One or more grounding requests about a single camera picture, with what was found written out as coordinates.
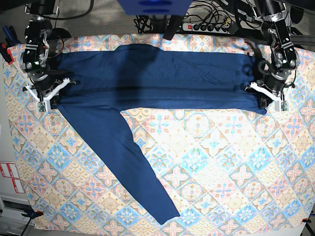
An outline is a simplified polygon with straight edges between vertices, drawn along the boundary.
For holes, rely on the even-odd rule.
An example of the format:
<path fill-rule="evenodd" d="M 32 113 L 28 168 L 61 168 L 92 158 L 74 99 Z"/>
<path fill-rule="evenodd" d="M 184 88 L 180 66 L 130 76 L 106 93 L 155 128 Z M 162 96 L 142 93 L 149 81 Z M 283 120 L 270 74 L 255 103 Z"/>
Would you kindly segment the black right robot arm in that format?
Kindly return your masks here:
<path fill-rule="evenodd" d="M 25 5 L 25 13 L 31 15 L 31 19 L 25 29 L 26 45 L 20 67 L 32 83 L 25 86 L 25 89 L 41 106 L 49 104 L 59 90 L 56 79 L 50 75 L 47 62 L 50 49 L 47 37 L 53 32 L 48 17 L 56 15 L 54 8 L 54 0 L 39 0 Z"/>

